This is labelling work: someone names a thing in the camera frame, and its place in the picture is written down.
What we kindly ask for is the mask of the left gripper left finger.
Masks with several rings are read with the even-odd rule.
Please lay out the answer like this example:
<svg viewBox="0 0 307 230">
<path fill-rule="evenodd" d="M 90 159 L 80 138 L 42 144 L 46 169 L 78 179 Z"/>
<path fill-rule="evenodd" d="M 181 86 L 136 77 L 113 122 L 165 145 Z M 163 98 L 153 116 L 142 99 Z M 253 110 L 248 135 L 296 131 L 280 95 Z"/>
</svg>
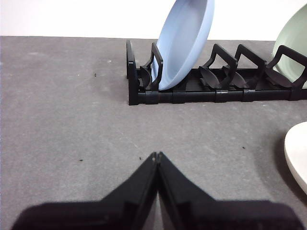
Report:
<svg viewBox="0 0 307 230">
<path fill-rule="evenodd" d="M 43 203 L 25 209 L 14 230 L 140 230 L 157 194 L 157 153 L 100 201 Z"/>
</svg>

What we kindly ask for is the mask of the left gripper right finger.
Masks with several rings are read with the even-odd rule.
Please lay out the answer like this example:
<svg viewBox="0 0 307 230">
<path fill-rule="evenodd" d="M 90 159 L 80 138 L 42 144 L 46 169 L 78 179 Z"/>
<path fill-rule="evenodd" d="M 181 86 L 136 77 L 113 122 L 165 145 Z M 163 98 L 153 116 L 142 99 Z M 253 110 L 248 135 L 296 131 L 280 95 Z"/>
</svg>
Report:
<svg viewBox="0 0 307 230">
<path fill-rule="evenodd" d="M 162 152 L 159 193 L 177 230 L 302 230 L 287 205 L 268 200 L 216 200 L 190 181 Z"/>
</svg>

